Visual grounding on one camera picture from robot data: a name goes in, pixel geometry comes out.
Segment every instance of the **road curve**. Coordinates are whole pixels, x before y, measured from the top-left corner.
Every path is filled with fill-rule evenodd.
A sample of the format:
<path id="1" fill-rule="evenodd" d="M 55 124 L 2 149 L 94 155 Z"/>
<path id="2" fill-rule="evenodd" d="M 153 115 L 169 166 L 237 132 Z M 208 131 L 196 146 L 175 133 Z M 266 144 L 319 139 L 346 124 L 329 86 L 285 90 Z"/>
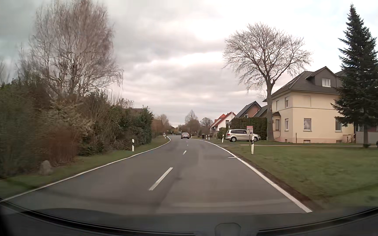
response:
<path id="1" fill-rule="evenodd" d="M 225 150 L 201 140 L 169 138 L 160 148 L 8 201 L 30 210 L 121 215 L 304 212 Z"/>

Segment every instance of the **tree trunk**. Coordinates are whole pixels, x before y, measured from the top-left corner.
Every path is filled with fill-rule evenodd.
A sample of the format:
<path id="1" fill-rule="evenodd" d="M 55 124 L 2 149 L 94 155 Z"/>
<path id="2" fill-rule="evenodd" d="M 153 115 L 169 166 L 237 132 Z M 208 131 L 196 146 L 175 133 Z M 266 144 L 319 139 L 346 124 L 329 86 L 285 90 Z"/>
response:
<path id="1" fill-rule="evenodd" d="M 362 143 L 363 147 L 368 148 L 368 129 L 367 125 L 364 125 L 364 142 Z"/>
<path id="2" fill-rule="evenodd" d="M 268 122 L 268 126 L 266 128 L 266 134 L 268 136 L 268 141 L 274 141 L 273 138 L 273 127 L 272 127 L 272 98 L 271 98 L 271 89 L 267 89 L 268 95 L 266 97 L 266 103 L 268 103 L 268 110 L 266 112 L 266 118 Z"/>

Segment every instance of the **boulder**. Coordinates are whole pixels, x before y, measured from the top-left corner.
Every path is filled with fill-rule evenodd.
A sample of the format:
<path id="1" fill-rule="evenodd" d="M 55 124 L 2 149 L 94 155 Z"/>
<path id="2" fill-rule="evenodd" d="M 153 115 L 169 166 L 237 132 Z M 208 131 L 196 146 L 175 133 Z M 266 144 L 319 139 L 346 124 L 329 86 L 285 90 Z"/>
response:
<path id="1" fill-rule="evenodd" d="M 53 173 L 52 166 L 48 160 L 43 161 L 40 164 L 39 175 L 50 175 Z"/>

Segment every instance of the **white edge line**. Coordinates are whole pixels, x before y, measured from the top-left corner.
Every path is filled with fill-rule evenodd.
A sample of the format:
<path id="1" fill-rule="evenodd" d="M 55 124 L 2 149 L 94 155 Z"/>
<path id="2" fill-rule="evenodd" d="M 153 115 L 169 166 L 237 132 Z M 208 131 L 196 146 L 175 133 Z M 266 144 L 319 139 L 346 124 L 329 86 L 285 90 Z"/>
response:
<path id="1" fill-rule="evenodd" d="M 165 144 L 163 144 L 163 145 L 161 145 L 161 146 L 158 146 L 158 147 L 155 147 L 155 148 L 153 148 L 153 149 L 150 149 L 150 150 L 144 151 L 144 152 L 142 152 L 142 153 L 149 152 L 149 151 L 151 151 L 151 150 L 154 150 L 154 149 L 160 148 L 160 147 L 162 147 L 162 146 L 168 144 L 168 143 L 171 141 L 171 139 L 170 139 L 168 136 L 167 136 L 167 138 L 168 138 L 168 142 L 166 142 Z M 136 153 L 135 155 L 132 155 L 132 156 L 130 156 L 130 157 L 123 158 L 123 159 L 120 159 L 120 160 L 116 160 L 116 161 L 111 162 L 111 163 L 108 163 L 108 164 L 104 164 L 104 165 L 102 165 L 102 166 L 99 166 L 99 167 L 93 168 L 93 169 L 91 169 L 91 170 L 87 170 L 87 171 L 81 172 L 81 173 L 79 173 L 79 174 L 73 175 L 73 176 L 68 177 L 68 178 L 66 178 L 66 179 L 61 179 L 61 180 L 58 180 L 58 181 L 56 181 L 56 182 L 54 182 L 54 183 L 47 184 L 47 185 L 45 185 L 45 186 L 41 186 L 41 187 L 39 187 L 39 188 L 32 189 L 32 190 L 29 190 L 29 191 L 25 191 L 24 193 L 20 193 L 20 194 L 14 195 L 14 196 L 10 196 L 10 197 L 8 197 L 8 198 L 5 198 L 5 199 L 3 199 L 3 200 L 0 200 L 0 202 L 8 201 L 8 200 L 13 199 L 13 198 L 15 198 L 15 197 L 22 196 L 22 195 L 24 195 L 24 194 L 28 194 L 28 193 L 31 193 L 31 192 L 33 192 L 33 191 L 36 191 L 36 190 L 40 190 L 40 189 L 43 189 L 43 188 L 49 187 L 49 186 L 51 186 L 51 185 L 54 185 L 54 184 L 60 183 L 60 182 L 62 182 L 62 181 L 69 180 L 69 179 L 72 179 L 72 178 L 77 177 L 77 176 L 79 176 L 79 175 L 85 174 L 85 173 L 90 172 L 90 171 L 92 171 L 92 170 L 96 170 L 96 169 L 99 169 L 99 168 L 105 167 L 105 166 L 107 166 L 107 165 L 110 165 L 110 164 L 116 163 L 116 162 L 121 161 L 121 160 L 126 160 L 126 159 L 128 159 L 128 158 L 132 158 L 132 157 L 134 157 L 134 156 L 136 156 L 136 155 L 139 155 L 139 154 L 142 154 L 142 153 Z"/>
<path id="2" fill-rule="evenodd" d="M 299 200 L 297 200 L 295 197 L 293 197 L 291 194 L 289 194 L 287 191 L 285 191 L 284 189 L 282 189 L 279 185 L 275 184 L 272 180 L 268 179 L 268 177 L 266 177 L 264 174 L 262 174 L 260 171 L 258 171 L 256 168 L 254 168 L 253 166 L 251 166 L 249 163 L 243 161 L 242 159 L 236 157 L 236 155 L 234 155 L 233 153 L 231 153 L 230 151 L 228 151 L 227 149 L 225 148 L 222 148 L 214 143 L 211 143 L 211 142 L 208 142 L 208 141 L 205 141 L 205 140 L 202 140 L 202 139 L 199 139 L 200 141 L 204 141 L 204 142 L 207 142 L 207 143 L 210 143 L 210 144 L 213 144 L 223 150 L 225 150 L 226 152 L 230 153 L 234 158 L 237 158 L 239 161 L 241 161 L 243 164 L 245 164 L 247 167 L 249 167 L 251 170 L 253 170 L 256 174 L 258 174 L 262 179 L 264 179 L 266 182 L 268 182 L 270 185 L 272 185 L 274 188 L 276 188 L 278 191 L 280 191 L 282 194 L 284 194 L 284 196 L 286 196 L 288 199 L 290 199 L 292 202 L 294 202 L 298 207 L 300 207 L 303 211 L 309 213 L 309 212 L 312 212 L 312 210 L 310 208 L 308 208 L 307 206 L 305 206 L 304 204 L 302 204 Z"/>
<path id="3" fill-rule="evenodd" d="M 164 172 L 164 174 L 157 180 L 155 181 L 155 183 L 151 186 L 151 188 L 149 188 L 149 191 L 152 191 L 155 189 L 155 187 L 157 187 L 157 185 L 161 182 L 161 180 L 164 179 L 164 177 L 173 169 L 173 167 L 170 167 L 168 170 L 166 170 Z"/>

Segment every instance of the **spruce tree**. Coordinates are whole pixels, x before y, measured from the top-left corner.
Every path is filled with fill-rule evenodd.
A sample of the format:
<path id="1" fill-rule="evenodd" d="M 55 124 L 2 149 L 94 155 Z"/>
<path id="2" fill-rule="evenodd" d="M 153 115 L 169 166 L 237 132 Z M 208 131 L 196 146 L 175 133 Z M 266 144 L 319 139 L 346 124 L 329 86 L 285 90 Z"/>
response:
<path id="1" fill-rule="evenodd" d="M 343 87 L 337 88 L 340 96 L 332 106 L 342 115 L 335 117 L 340 123 L 364 128 L 363 146 L 367 148 L 368 128 L 378 125 L 378 51 L 376 38 L 371 36 L 352 4 L 348 21 L 345 39 L 339 39 L 347 45 L 339 49 L 343 54 L 339 56 L 344 70 L 340 78 Z"/>

